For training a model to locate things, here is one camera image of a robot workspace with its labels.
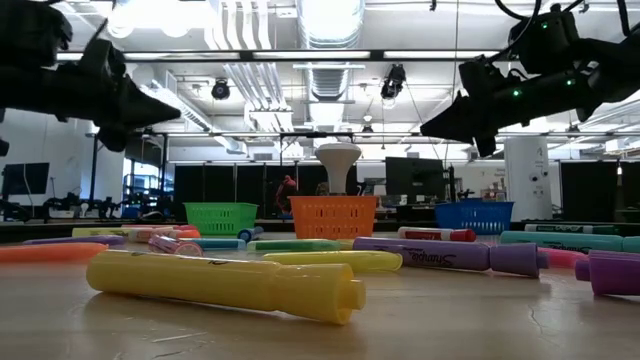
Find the pink highlighter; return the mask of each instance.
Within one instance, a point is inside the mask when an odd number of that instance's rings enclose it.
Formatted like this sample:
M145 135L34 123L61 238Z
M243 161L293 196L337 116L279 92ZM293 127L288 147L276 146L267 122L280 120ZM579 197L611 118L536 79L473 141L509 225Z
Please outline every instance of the pink highlighter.
M538 253L548 254L551 268L575 269L577 261L589 260L589 257L583 253L568 250L539 247Z
M576 279L591 281L596 295L640 295L640 254L591 250L576 262Z

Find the computer screen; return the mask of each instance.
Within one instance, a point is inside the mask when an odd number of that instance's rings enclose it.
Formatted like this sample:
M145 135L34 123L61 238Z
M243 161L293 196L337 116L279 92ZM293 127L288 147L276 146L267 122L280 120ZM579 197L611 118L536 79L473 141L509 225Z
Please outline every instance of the computer screen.
M2 195L42 195L47 193L49 163L5 165L2 172Z
M387 195L416 195L445 198L444 166L441 160L415 158L385 158Z

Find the ceiling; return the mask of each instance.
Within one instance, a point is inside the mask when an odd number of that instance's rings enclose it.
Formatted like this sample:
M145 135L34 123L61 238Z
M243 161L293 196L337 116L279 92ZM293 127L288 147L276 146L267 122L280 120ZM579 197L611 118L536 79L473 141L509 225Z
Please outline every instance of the ceiling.
M172 0L157 0L158 4ZM338 6L337 0L322 0L327 6ZM504 1L512 10L528 14L533 10L533 1ZM509 29L515 20L503 14L493 1L489 0L439 0L436 11L429 11L430 1L411 0L367 0L360 33L359 48L362 49L434 49L434 50L498 50L506 46ZM551 2L543 3L543 9L551 6ZM622 34L615 1L589 1L590 9L579 13L580 7L574 10L578 30L582 37L601 40L619 41ZM627 1L631 24L640 21L640 2ZM238 1L237 33L242 34L242 7ZM110 1L69 1L56 7L71 21L74 27L74 40L71 50L82 50L95 28L110 12ZM162 6L150 7L144 19L137 19L136 28L126 38L114 38L105 31L103 36L114 42L116 47L127 52L172 51L172 50L209 50L204 40L204 28L209 26L207 11L210 9L206 1L182 1L170 8ZM299 49L298 23L293 0L271 0L268 2L268 35L275 49ZM225 6L224 27L227 27L228 8ZM254 36L258 37L258 14L255 9ZM162 24L188 26L184 36L173 38L165 35L160 29ZM342 99L348 102L344 106L342 121L335 127L336 131L361 131L364 125L363 116L371 115L373 129L376 132L417 131L418 126L446 109L451 96L459 89L459 75L456 61L449 62L407 62L404 64L407 73L407 85L397 97L392 108L383 108L379 96L381 80L385 77L390 63L363 63L364 69L351 70L347 95ZM505 73L511 68L520 68L518 63L500 63L498 67ZM164 74L170 72L178 80L177 92L186 99L196 111L206 117L213 127L224 131L251 130L245 119L246 101L230 82L231 96L223 101L214 101L211 90L216 78L226 78L228 74L220 63L158 63L152 64L155 77L162 82ZM277 73L287 104L291 107L291 121L295 127L316 126L316 120L309 114L308 89L305 71L293 69L293 63L276 63ZM613 114L620 104L603 105L596 117ZM511 126L505 131L546 132L565 131L571 123L577 122L575 112L567 112L536 119L531 125L522 128ZM635 108L623 115L610 116L590 125L584 124L584 131L637 130L634 124L640 124L640 114ZM197 131L190 122L180 119L156 126L158 131ZM370 138L369 142L381 139ZM554 151L563 149L604 149L608 137L591 137L575 139L559 137L549 139L550 148ZM182 144L189 144L186 139ZM411 138L385 138L385 143L420 142ZM202 146L203 141L192 142L193 146ZM443 152L445 144L429 145L434 152ZM457 145L454 152L466 150L468 145Z

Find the white lamp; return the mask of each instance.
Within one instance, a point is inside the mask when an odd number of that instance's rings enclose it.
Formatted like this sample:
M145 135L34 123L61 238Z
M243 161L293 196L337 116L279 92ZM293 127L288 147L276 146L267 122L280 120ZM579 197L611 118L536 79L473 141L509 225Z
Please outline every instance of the white lamp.
M362 155L362 150L354 144L324 144L316 150L316 157L329 175L329 192L346 194L347 173Z

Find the wooden table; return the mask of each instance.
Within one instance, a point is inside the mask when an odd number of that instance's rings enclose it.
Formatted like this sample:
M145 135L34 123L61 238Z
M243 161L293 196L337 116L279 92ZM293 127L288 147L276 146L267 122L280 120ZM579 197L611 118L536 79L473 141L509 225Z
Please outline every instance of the wooden table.
M415 268L358 275L367 305L342 327L101 294L84 273L0 267L0 359L640 358L639 301L594 298L568 270L540 280Z

